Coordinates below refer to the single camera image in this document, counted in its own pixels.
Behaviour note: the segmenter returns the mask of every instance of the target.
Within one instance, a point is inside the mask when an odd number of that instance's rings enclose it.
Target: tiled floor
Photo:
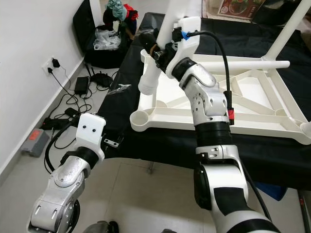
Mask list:
[[[138,9],[142,20],[145,12],[164,13],[167,0],[128,0]],[[200,15],[200,0],[194,0],[188,15]],[[107,70],[112,75],[115,70]],[[83,70],[79,76],[87,76]],[[91,112],[100,107],[106,92],[96,92],[88,103]],[[55,114],[68,106],[64,103]],[[66,145],[75,135],[71,127],[60,138],[58,146]],[[51,148],[51,161],[59,164],[67,150]],[[160,233],[170,228],[178,233],[214,233],[215,226],[208,211],[200,209],[193,196],[190,169],[156,163],[152,175],[147,173],[148,162],[132,159],[107,159],[96,166],[86,181],[79,198],[81,215],[75,233],[99,220],[115,220],[121,233]],[[0,233],[25,232],[26,222],[35,200],[47,185],[49,175],[43,167],[43,156],[22,156],[0,188]],[[252,190],[249,205],[261,211]],[[283,233],[303,233],[303,222],[296,190],[289,189],[281,201],[260,192],[273,222]]]

